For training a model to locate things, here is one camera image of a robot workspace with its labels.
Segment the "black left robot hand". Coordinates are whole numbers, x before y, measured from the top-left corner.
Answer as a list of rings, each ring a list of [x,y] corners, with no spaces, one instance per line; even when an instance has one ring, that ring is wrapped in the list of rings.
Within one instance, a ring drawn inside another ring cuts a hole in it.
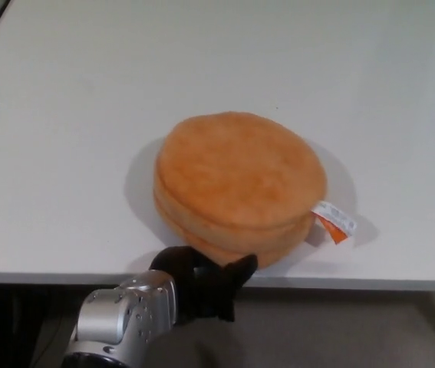
[[[220,266],[190,246],[178,246],[162,250],[150,269],[172,276],[178,325],[201,318],[233,322],[236,294],[258,269],[258,258],[246,255]]]

